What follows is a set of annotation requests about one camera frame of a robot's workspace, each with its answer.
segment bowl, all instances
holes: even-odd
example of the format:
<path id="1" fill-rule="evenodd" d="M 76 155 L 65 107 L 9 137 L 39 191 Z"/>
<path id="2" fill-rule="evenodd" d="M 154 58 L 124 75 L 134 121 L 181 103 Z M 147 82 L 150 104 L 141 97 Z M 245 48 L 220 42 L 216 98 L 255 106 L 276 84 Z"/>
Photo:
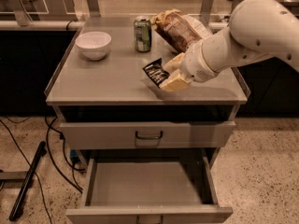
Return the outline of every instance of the bowl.
<path id="1" fill-rule="evenodd" d="M 104 32 L 89 32 L 76 39 L 79 51 L 93 61 L 103 59 L 110 51 L 111 36 Z"/>

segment green soda can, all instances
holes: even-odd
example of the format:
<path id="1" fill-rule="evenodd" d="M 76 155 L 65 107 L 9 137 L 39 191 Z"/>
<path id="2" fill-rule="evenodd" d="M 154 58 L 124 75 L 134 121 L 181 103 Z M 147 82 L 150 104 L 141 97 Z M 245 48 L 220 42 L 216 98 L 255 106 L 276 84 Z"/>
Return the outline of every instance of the green soda can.
<path id="1" fill-rule="evenodd" d="M 146 16 L 139 16 L 134 21 L 135 49 L 141 52 L 151 48 L 151 22 Z"/>

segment table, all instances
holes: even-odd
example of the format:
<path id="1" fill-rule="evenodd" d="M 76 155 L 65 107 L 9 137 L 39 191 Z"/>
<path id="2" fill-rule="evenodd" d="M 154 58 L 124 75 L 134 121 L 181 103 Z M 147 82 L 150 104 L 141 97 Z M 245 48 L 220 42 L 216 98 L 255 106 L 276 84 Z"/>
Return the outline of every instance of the table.
<path id="1" fill-rule="evenodd" d="M 74 223 L 223 222 L 233 210 L 219 207 L 209 170 L 247 101 L 246 84 L 227 69 L 185 91 L 159 90 L 142 67 L 174 54 L 155 32 L 151 51 L 136 51 L 133 22 L 88 19 L 80 32 L 109 33 L 111 52 L 92 62 L 71 47 L 48 87 L 69 146 L 93 150 L 87 161 L 80 155 L 88 164 L 81 207 L 66 214 Z"/>

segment drawer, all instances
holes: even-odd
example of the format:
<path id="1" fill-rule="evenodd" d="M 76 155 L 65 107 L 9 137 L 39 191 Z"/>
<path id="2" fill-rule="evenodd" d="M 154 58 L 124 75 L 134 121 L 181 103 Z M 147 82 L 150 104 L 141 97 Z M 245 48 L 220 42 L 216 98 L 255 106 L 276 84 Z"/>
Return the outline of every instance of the drawer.
<path id="1" fill-rule="evenodd" d="M 89 162 L 81 206 L 68 209 L 73 223 L 221 223 L 205 150 L 98 150 Z"/>
<path id="2" fill-rule="evenodd" d="M 61 124 L 72 149 L 223 147 L 234 127 L 233 121 Z"/>

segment drawer handle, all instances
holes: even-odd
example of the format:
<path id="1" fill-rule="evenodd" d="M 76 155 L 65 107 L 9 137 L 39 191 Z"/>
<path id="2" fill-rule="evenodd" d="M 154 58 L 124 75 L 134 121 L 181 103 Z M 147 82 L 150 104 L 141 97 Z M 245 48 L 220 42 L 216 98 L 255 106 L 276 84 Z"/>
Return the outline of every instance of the drawer handle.
<path id="1" fill-rule="evenodd" d="M 159 136 L 153 136 L 153 137 L 142 137 L 138 135 L 138 131 L 135 132 L 135 138 L 141 140 L 157 140 L 157 139 L 161 139 L 162 137 L 163 137 L 163 131 L 160 131 Z"/>
<path id="2" fill-rule="evenodd" d="M 140 223 L 140 221 L 139 221 L 139 216 L 137 216 L 136 224 L 142 224 L 142 223 Z M 157 224 L 163 224 L 163 216 L 160 216 L 160 222 L 157 223 Z"/>

